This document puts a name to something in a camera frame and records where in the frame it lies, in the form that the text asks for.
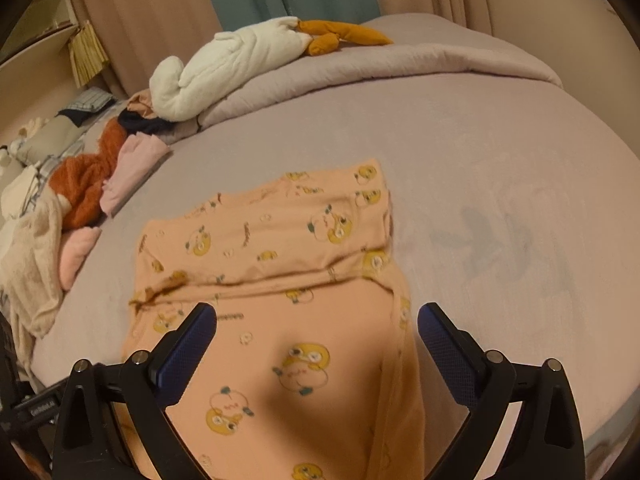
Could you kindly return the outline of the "orange printed kids garment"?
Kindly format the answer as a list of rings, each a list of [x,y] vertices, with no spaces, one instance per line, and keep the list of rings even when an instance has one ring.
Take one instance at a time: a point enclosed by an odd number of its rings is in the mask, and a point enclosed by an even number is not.
[[[289,172],[148,222],[126,353],[200,302],[216,335],[168,411],[213,479],[420,479],[410,292],[376,160]]]

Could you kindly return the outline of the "light pink garment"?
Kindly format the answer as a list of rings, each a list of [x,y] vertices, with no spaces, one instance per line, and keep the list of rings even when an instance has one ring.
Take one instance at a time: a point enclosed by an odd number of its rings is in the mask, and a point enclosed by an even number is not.
[[[102,230],[97,226],[94,228],[84,226],[62,236],[58,276],[64,292],[68,292],[72,288],[79,269],[93,250],[101,233]]]

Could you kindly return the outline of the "cream fleece garment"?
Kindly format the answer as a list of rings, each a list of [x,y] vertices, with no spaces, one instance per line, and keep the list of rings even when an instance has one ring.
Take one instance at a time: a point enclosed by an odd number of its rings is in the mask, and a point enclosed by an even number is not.
[[[49,333],[63,291],[58,273],[64,209],[45,188],[35,209],[14,223],[11,244],[1,259],[1,297],[9,307],[17,362],[32,368],[35,342]]]

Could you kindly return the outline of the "rust fuzzy garment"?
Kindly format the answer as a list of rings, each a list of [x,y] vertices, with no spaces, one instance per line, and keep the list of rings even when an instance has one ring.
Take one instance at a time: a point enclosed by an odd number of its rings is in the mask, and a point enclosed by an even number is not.
[[[126,130],[112,118],[103,129],[96,153],[67,157],[55,169],[49,186],[70,203],[63,216],[64,231],[93,226],[99,220],[103,185],[114,174],[126,139]]]

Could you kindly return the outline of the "folded pink garment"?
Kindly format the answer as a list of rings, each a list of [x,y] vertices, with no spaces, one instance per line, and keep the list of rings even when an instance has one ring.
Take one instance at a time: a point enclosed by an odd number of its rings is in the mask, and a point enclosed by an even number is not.
[[[100,208],[104,214],[113,217],[170,153],[170,147],[158,136],[141,132],[127,136],[116,168],[102,186]]]

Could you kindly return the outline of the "dark navy garment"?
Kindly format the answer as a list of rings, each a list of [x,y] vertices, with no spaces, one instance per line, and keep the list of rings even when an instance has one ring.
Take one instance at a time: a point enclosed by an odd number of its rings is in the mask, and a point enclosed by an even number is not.
[[[145,134],[157,134],[167,131],[171,131],[174,128],[173,122],[168,122],[162,118],[144,118],[138,112],[133,110],[122,110],[118,117],[117,122],[128,134],[134,134],[142,132]]]

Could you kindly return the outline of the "grey plaid pillow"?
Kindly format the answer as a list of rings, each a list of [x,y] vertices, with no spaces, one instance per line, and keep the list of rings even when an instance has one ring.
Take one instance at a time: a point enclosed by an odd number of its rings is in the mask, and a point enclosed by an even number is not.
[[[92,87],[65,105],[58,111],[58,116],[68,118],[76,127],[83,125],[89,118],[110,107],[116,101],[111,92]]]

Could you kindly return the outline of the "straw woven item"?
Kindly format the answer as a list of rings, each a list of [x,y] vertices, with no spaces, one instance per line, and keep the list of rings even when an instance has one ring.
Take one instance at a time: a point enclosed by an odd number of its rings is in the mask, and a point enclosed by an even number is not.
[[[89,21],[83,22],[70,37],[67,49],[77,88],[85,87],[110,64],[102,42]]]

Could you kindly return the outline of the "mauve folded duvet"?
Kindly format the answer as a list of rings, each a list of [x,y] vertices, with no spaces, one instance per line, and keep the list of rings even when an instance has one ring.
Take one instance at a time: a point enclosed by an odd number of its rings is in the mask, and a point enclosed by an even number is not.
[[[270,70],[206,108],[198,115],[198,124],[206,129],[310,92],[375,79],[474,73],[563,85],[536,56],[434,14],[390,14],[368,24],[393,43],[348,47]]]

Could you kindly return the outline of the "pink curtain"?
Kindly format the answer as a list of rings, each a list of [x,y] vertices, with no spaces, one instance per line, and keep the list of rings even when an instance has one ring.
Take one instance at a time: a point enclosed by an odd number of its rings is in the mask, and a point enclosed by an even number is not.
[[[72,0],[110,60],[100,79],[124,98],[149,87],[160,61],[187,61],[221,31],[210,0]]]

